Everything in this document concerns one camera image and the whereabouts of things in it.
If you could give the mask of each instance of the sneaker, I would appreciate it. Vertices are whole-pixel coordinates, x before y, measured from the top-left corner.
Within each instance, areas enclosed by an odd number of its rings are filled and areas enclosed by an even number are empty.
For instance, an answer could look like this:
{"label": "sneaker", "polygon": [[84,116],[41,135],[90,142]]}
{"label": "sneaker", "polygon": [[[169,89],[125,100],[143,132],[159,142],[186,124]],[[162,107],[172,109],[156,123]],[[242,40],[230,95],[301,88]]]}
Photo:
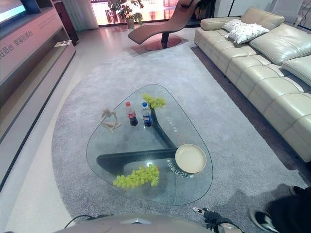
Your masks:
{"label": "sneaker", "polygon": [[257,210],[249,210],[249,216],[251,217],[252,222],[260,229],[266,232],[278,233],[278,231],[274,228],[271,216],[268,213]]}
{"label": "sneaker", "polygon": [[293,194],[293,195],[301,195],[304,193],[304,189],[303,188],[300,188],[298,186],[291,186],[290,187],[290,193]]}

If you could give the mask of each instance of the plastic bottle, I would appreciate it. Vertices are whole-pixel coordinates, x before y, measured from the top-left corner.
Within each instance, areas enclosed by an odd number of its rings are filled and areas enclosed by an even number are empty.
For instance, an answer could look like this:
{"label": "plastic bottle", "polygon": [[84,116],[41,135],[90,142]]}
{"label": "plastic bottle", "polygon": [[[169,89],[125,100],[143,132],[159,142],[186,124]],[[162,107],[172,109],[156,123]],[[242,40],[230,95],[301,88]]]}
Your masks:
{"label": "plastic bottle", "polygon": [[131,107],[130,102],[125,103],[127,117],[130,119],[130,124],[132,126],[136,126],[138,124],[138,120],[136,118],[135,110]]}
{"label": "plastic bottle", "polygon": [[152,125],[151,111],[146,102],[142,103],[142,117],[144,118],[144,125],[150,127]]}

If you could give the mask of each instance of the small book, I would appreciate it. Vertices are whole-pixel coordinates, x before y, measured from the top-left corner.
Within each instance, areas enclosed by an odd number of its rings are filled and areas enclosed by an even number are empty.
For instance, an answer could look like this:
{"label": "small book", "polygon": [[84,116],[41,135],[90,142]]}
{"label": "small book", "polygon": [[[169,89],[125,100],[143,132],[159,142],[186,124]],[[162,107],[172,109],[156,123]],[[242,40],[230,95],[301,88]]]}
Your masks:
{"label": "small book", "polygon": [[66,46],[66,45],[69,45],[70,43],[71,43],[71,40],[60,41],[60,42],[57,42],[54,47]]}

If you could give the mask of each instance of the grape bunch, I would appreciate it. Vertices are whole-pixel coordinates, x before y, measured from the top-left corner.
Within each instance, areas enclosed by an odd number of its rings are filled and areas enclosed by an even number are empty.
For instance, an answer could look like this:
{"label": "grape bunch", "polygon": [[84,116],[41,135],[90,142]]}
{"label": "grape bunch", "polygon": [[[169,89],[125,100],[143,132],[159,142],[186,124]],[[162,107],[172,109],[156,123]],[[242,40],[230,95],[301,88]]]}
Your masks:
{"label": "grape bunch", "polygon": [[151,182],[151,186],[157,186],[159,182],[160,171],[156,165],[149,164],[146,167],[139,166],[138,170],[133,170],[128,176],[117,176],[112,182],[113,186],[123,189],[135,189],[147,182]]}
{"label": "grape bunch", "polygon": [[162,108],[164,105],[166,105],[166,101],[164,98],[155,98],[148,94],[142,94],[141,96],[151,108]]}

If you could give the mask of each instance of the glass coffee table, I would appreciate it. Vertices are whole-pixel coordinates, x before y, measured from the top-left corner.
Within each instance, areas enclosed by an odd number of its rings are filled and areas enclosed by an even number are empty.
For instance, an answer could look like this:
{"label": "glass coffee table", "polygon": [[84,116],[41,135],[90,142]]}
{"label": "glass coffee table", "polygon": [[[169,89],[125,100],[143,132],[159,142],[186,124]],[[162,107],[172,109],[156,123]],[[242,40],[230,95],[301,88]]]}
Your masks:
{"label": "glass coffee table", "polygon": [[[145,127],[141,115],[142,94],[164,98],[166,105],[156,108],[154,123]],[[131,102],[138,119],[131,126],[125,112],[125,103]],[[99,125],[87,144],[89,166],[100,178],[112,184],[117,175],[128,175],[140,165],[156,165],[160,171],[158,186],[150,182],[127,195],[169,205],[183,205],[200,199],[209,190],[213,166],[209,152],[196,128],[177,101],[164,87],[152,84],[142,87],[120,103],[115,111],[121,125],[113,133]],[[196,174],[181,170],[175,161],[175,152],[183,144],[199,146],[206,155],[205,168]]]}

